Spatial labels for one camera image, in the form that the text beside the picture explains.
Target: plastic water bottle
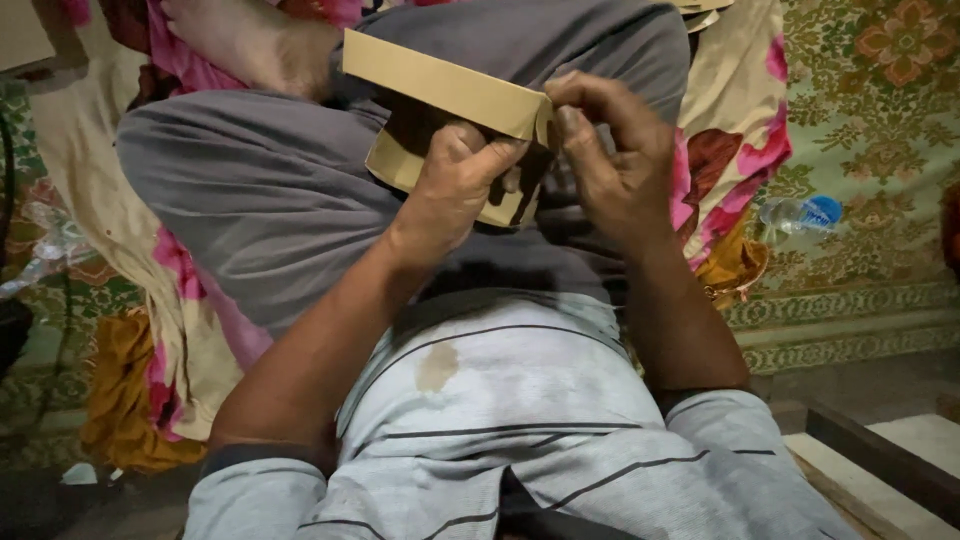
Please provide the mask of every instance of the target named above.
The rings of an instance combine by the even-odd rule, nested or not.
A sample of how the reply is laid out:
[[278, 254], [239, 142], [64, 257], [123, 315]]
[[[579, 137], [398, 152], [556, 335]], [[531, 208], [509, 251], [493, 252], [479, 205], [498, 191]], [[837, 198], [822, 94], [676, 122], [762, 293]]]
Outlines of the plastic water bottle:
[[832, 233], [843, 214], [840, 203], [826, 195], [809, 199], [773, 197], [760, 207], [760, 221], [788, 234]]

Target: striped shirt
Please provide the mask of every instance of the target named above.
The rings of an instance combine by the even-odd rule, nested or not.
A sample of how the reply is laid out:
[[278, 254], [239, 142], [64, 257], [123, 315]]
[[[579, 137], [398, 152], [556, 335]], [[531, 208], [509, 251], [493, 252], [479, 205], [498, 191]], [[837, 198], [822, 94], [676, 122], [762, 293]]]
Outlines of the striped shirt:
[[663, 418], [617, 328], [573, 294], [412, 307], [341, 409], [337, 471], [289, 457], [216, 470], [185, 538], [857, 538], [763, 401], [705, 392]]

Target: wooden frame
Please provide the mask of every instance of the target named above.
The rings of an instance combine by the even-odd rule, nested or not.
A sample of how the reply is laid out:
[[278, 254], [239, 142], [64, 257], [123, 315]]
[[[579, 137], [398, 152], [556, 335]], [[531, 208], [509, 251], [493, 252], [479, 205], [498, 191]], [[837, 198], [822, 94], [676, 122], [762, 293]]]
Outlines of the wooden frame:
[[805, 432], [960, 529], [960, 479], [823, 404], [783, 402], [771, 410], [784, 435]]

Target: forearm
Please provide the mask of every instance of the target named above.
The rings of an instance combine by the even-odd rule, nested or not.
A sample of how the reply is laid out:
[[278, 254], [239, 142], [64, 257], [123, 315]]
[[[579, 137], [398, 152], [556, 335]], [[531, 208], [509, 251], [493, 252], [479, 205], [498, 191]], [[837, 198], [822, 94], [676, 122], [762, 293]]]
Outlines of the forearm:
[[210, 446], [271, 442], [318, 449], [379, 338], [423, 285], [383, 234], [294, 323], [224, 401]]
[[749, 370], [720, 314], [689, 270], [667, 224], [626, 254], [631, 341], [658, 394], [745, 387]]

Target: left hand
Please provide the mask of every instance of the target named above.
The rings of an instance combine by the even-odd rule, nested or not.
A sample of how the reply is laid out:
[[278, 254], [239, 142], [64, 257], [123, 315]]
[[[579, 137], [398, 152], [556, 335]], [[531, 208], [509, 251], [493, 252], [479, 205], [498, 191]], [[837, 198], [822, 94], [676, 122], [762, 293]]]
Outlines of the left hand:
[[384, 233], [386, 240], [412, 265], [439, 264], [464, 243], [493, 181], [516, 165], [529, 145], [509, 137], [488, 144], [464, 121], [438, 130], [417, 185]]

